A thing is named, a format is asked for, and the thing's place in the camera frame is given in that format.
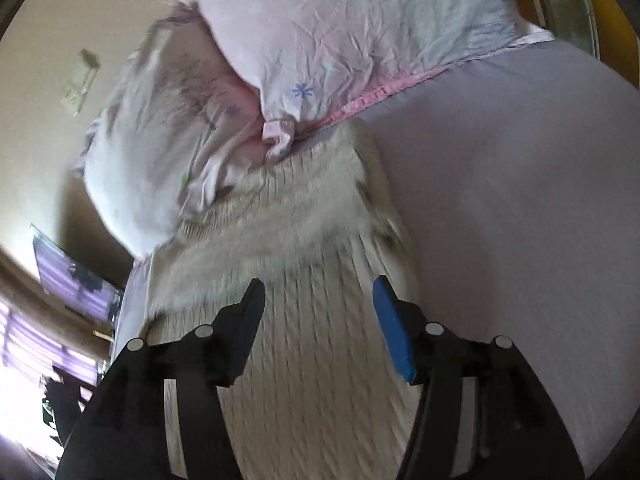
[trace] blue flower print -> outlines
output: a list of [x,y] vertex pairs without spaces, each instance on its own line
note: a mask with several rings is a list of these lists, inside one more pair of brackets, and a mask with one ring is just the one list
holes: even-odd
[[225,114],[227,114],[229,117],[235,117],[240,112],[242,112],[242,108],[239,107],[238,105],[231,105],[229,108],[225,110]]
[[307,97],[311,97],[313,94],[314,94],[314,89],[309,88],[304,83],[297,84],[296,87],[293,89],[293,95],[295,95],[296,97],[302,97],[303,99],[306,99]]

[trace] white pillow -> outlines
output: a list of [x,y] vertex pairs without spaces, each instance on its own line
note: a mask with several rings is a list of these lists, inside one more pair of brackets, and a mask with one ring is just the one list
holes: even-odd
[[264,164],[258,97],[196,12],[156,22],[95,128],[84,182],[107,229],[137,257]]

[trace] wall-mounted tv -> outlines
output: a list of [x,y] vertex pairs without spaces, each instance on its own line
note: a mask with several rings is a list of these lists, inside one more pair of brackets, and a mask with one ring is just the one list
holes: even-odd
[[34,226],[31,231],[45,292],[83,317],[113,324],[124,292],[75,262]]

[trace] bed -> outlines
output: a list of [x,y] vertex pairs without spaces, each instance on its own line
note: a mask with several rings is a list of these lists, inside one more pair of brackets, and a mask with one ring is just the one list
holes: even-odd
[[[380,150],[428,317],[516,341],[591,475],[640,404],[638,92],[562,41],[476,57],[349,115]],[[298,132],[293,156],[336,128]],[[152,266],[132,272],[114,355],[149,321]]]

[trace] white screw cap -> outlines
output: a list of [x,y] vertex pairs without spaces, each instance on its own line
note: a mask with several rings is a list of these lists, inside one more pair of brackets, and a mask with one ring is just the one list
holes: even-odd
[[213,334],[213,329],[211,325],[200,325],[196,329],[196,337],[204,338],[204,337],[209,337],[211,334]]
[[427,331],[427,334],[430,335],[444,334],[444,327],[440,323],[427,323],[424,329]]
[[142,341],[139,337],[132,339],[127,343],[127,350],[130,352],[137,352],[145,345],[145,342]]
[[513,346],[513,341],[505,335],[499,335],[497,338],[495,338],[495,343],[500,348],[504,349],[509,349]]

